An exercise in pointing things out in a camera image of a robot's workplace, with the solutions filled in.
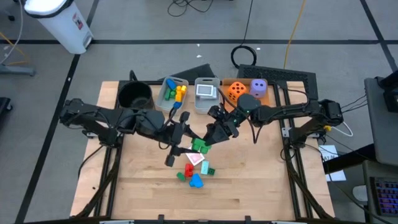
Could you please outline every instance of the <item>gray plastic bin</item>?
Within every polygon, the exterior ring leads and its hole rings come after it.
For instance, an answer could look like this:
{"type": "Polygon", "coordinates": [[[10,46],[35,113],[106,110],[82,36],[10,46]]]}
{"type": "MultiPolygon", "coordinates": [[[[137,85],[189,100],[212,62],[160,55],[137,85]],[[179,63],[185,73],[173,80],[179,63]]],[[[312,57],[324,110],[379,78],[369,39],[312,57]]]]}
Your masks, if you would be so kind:
{"type": "Polygon", "coordinates": [[[162,111],[167,112],[167,113],[170,112],[170,110],[173,108],[175,100],[174,99],[169,99],[169,100],[165,100],[164,99],[164,95],[166,94],[166,90],[169,87],[167,85],[167,83],[166,83],[166,80],[168,80],[168,79],[173,80],[175,82],[175,84],[177,84],[177,86],[179,86],[179,85],[180,86],[182,86],[182,85],[187,86],[187,94],[185,94],[182,97],[182,105],[176,112],[176,114],[178,114],[181,111],[181,109],[184,107],[184,102],[185,102],[185,99],[186,99],[186,97],[188,95],[188,89],[189,89],[188,80],[184,80],[182,78],[175,78],[175,77],[166,77],[163,80],[162,88],[160,89],[159,96],[156,99],[155,105],[156,105],[156,108],[158,110],[162,110],[162,111]]]}
{"type": "MultiPolygon", "coordinates": [[[[195,93],[198,84],[213,85],[216,88],[220,87],[220,80],[218,78],[197,78],[195,80],[195,93]]],[[[195,111],[199,114],[207,114],[209,109],[220,103],[220,93],[217,92],[217,98],[213,100],[201,100],[199,96],[195,95],[195,111]]]]}

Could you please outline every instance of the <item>red block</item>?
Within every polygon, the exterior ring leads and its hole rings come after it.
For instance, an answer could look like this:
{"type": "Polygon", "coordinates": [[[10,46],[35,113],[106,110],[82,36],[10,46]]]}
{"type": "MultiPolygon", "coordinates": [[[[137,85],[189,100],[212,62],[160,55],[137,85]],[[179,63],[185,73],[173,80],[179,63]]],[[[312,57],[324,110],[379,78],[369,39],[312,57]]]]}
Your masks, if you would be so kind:
{"type": "Polygon", "coordinates": [[[185,177],[192,177],[193,175],[193,165],[192,164],[186,164],[185,165],[185,177]]]}

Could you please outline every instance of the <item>black keyboard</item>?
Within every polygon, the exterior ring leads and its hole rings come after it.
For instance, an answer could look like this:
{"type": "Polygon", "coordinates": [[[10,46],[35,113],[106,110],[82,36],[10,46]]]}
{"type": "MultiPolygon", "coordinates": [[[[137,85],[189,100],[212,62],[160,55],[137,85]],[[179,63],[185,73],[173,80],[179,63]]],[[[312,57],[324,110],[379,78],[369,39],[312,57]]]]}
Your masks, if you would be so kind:
{"type": "Polygon", "coordinates": [[[371,177],[377,214],[398,217],[398,179],[371,177]]]}

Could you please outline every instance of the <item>blue block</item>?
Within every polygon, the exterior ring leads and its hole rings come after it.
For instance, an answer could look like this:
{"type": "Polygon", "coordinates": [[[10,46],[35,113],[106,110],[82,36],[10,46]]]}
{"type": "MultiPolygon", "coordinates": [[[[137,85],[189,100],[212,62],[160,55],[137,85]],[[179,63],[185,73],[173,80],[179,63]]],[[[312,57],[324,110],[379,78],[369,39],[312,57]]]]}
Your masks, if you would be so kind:
{"type": "Polygon", "coordinates": [[[201,174],[207,175],[207,172],[209,171],[209,161],[203,161],[201,163],[201,174]]]}
{"type": "Polygon", "coordinates": [[[169,86],[169,88],[171,90],[175,90],[177,88],[177,85],[175,84],[175,82],[171,79],[167,79],[166,80],[167,85],[169,86]]]}
{"type": "Polygon", "coordinates": [[[179,109],[181,107],[181,105],[182,105],[182,102],[175,102],[174,103],[174,108],[175,109],[179,109]]]}
{"type": "Polygon", "coordinates": [[[192,176],[192,179],[189,182],[189,186],[196,187],[196,188],[203,187],[203,182],[201,181],[201,178],[200,178],[199,174],[194,174],[192,176]]]}

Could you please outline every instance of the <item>floor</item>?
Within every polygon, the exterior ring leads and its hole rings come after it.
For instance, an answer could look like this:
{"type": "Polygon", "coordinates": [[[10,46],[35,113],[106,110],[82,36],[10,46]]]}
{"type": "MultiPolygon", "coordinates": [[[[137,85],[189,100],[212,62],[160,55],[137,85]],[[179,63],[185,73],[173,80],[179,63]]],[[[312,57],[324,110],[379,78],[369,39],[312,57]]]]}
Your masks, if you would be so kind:
{"type": "MultiPolygon", "coordinates": [[[[238,72],[229,54],[243,38],[249,1],[214,0],[208,12],[188,9],[181,17],[167,14],[171,0],[75,2],[88,19],[97,44],[81,56],[71,55],[37,20],[24,15],[19,47],[30,57],[37,74],[0,76],[0,96],[10,97],[14,105],[0,130],[0,224],[16,221],[37,159],[40,153],[43,159],[47,151],[24,220],[69,215],[86,139],[79,131],[57,124],[53,116],[59,110],[59,99],[79,97],[95,104],[101,82],[125,80],[130,69],[140,80],[156,80],[204,63],[220,78],[235,77],[238,72]]],[[[192,4],[204,9],[209,1],[192,4]]],[[[301,1],[254,0],[247,40],[257,49],[257,65],[283,67],[286,40],[300,5],[301,1]]],[[[364,95],[364,78],[384,77],[397,67],[397,8],[395,0],[308,0],[294,37],[302,41],[292,44],[286,69],[316,73],[320,99],[342,105],[357,99],[364,95]]],[[[0,32],[16,39],[19,6],[11,0],[1,1],[0,9],[16,17],[10,22],[0,14],[0,32]]],[[[178,13],[180,9],[170,10],[178,13]]],[[[0,55],[6,53],[5,47],[0,40],[0,55]]],[[[19,59],[15,53],[10,62],[19,59]]],[[[238,51],[236,61],[251,63],[251,56],[238,51]]],[[[354,149],[373,141],[366,107],[345,115],[354,137],[335,132],[330,133],[332,137],[354,149]]],[[[327,144],[336,143],[328,139],[327,144]]],[[[363,184],[361,167],[347,169],[346,176],[348,181],[338,184],[349,192],[363,184]]],[[[337,217],[364,221],[363,212],[333,185],[330,191],[337,217]]]]}

